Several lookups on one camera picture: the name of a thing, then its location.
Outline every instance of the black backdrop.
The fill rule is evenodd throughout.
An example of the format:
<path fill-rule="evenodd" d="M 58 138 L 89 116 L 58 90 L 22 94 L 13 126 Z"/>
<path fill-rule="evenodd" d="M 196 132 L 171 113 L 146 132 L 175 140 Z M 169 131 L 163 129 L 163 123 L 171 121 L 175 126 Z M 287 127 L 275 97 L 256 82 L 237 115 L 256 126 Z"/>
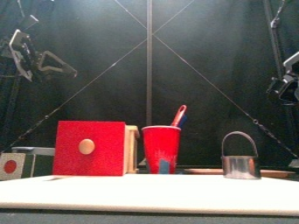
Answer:
<path fill-rule="evenodd" d="M 21 78 L 4 141 L 9 144 L 93 80 L 14 146 L 54 147 L 58 120 L 124 121 L 140 130 L 146 125 L 150 51 L 152 125 L 171 124 L 177 108 L 188 107 L 179 165 L 220 165 L 220 141 L 233 130 L 252 136 L 261 165 L 287 165 L 291 154 L 251 119 L 296 152 L 296 111 L 267 99 L 277 71 L 264 3 L 276 14 L 280 1 L 152 2 L 153 43 L 146 49 L 145 0 L 21 1 L 24 13 L 40 19 L 28 30 L 36 49 L 53 52 L 78 75 L 44 83 Z M 0 7 L 0 33 L 9 37 L 20 10 L 16 1 L 2 1 Z M 297 51 L 297 10 L 297 2 L 288 1 L 277 28 L 283 59 Z M 142 138 L 137 148 L 141 161 Z"/>

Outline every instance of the red cup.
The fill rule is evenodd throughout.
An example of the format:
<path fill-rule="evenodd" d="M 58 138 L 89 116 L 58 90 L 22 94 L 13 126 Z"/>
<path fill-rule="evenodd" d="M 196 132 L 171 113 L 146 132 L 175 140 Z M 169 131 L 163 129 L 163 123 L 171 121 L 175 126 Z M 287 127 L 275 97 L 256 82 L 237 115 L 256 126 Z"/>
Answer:
<path fill-rule="evenodd" d="M 175 173 L 181 129 L 173 126 L 146 126 L 144 134 L 144 157 L 149 173 Z"/>

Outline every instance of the white table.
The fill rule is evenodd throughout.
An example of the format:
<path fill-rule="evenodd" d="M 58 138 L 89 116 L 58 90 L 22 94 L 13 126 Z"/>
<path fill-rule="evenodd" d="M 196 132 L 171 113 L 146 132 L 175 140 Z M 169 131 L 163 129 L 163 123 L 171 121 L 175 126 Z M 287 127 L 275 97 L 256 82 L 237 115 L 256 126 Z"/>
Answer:
<path fill-rule="evenodd" d="M 0 208 L 299 217 L 299 182 L 221 175 L 45 176 L 0 182 Z"/>

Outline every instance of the stainless steel container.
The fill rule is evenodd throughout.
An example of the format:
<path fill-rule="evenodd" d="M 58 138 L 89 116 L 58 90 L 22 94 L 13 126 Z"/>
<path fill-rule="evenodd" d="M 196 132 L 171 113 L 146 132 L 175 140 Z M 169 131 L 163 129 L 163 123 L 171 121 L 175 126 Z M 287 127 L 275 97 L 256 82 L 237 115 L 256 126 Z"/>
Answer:
<path fill-rule="evenodd" d="M 224 143 L 231 135 L 241 135 L 252 145 L 255 156 L 225 156 Z M 229 179 L 260 179 L 260 169 L 257 162 L 257 147 L 248 134 L 240 131 L 229 132 L 221 141 L 221 168 L 223 175 Z"/>

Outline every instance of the round knob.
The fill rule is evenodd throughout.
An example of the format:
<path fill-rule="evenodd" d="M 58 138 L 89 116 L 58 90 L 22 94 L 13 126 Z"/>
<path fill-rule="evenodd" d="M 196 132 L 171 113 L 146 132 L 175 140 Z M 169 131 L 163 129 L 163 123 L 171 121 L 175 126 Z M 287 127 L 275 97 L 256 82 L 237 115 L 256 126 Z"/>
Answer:
<path fill-rule="evenodd" d="M 94 150 L 94 143 L 89 139 L 84 139 L 78 143 L 78 152 L 88 155 Z"/>

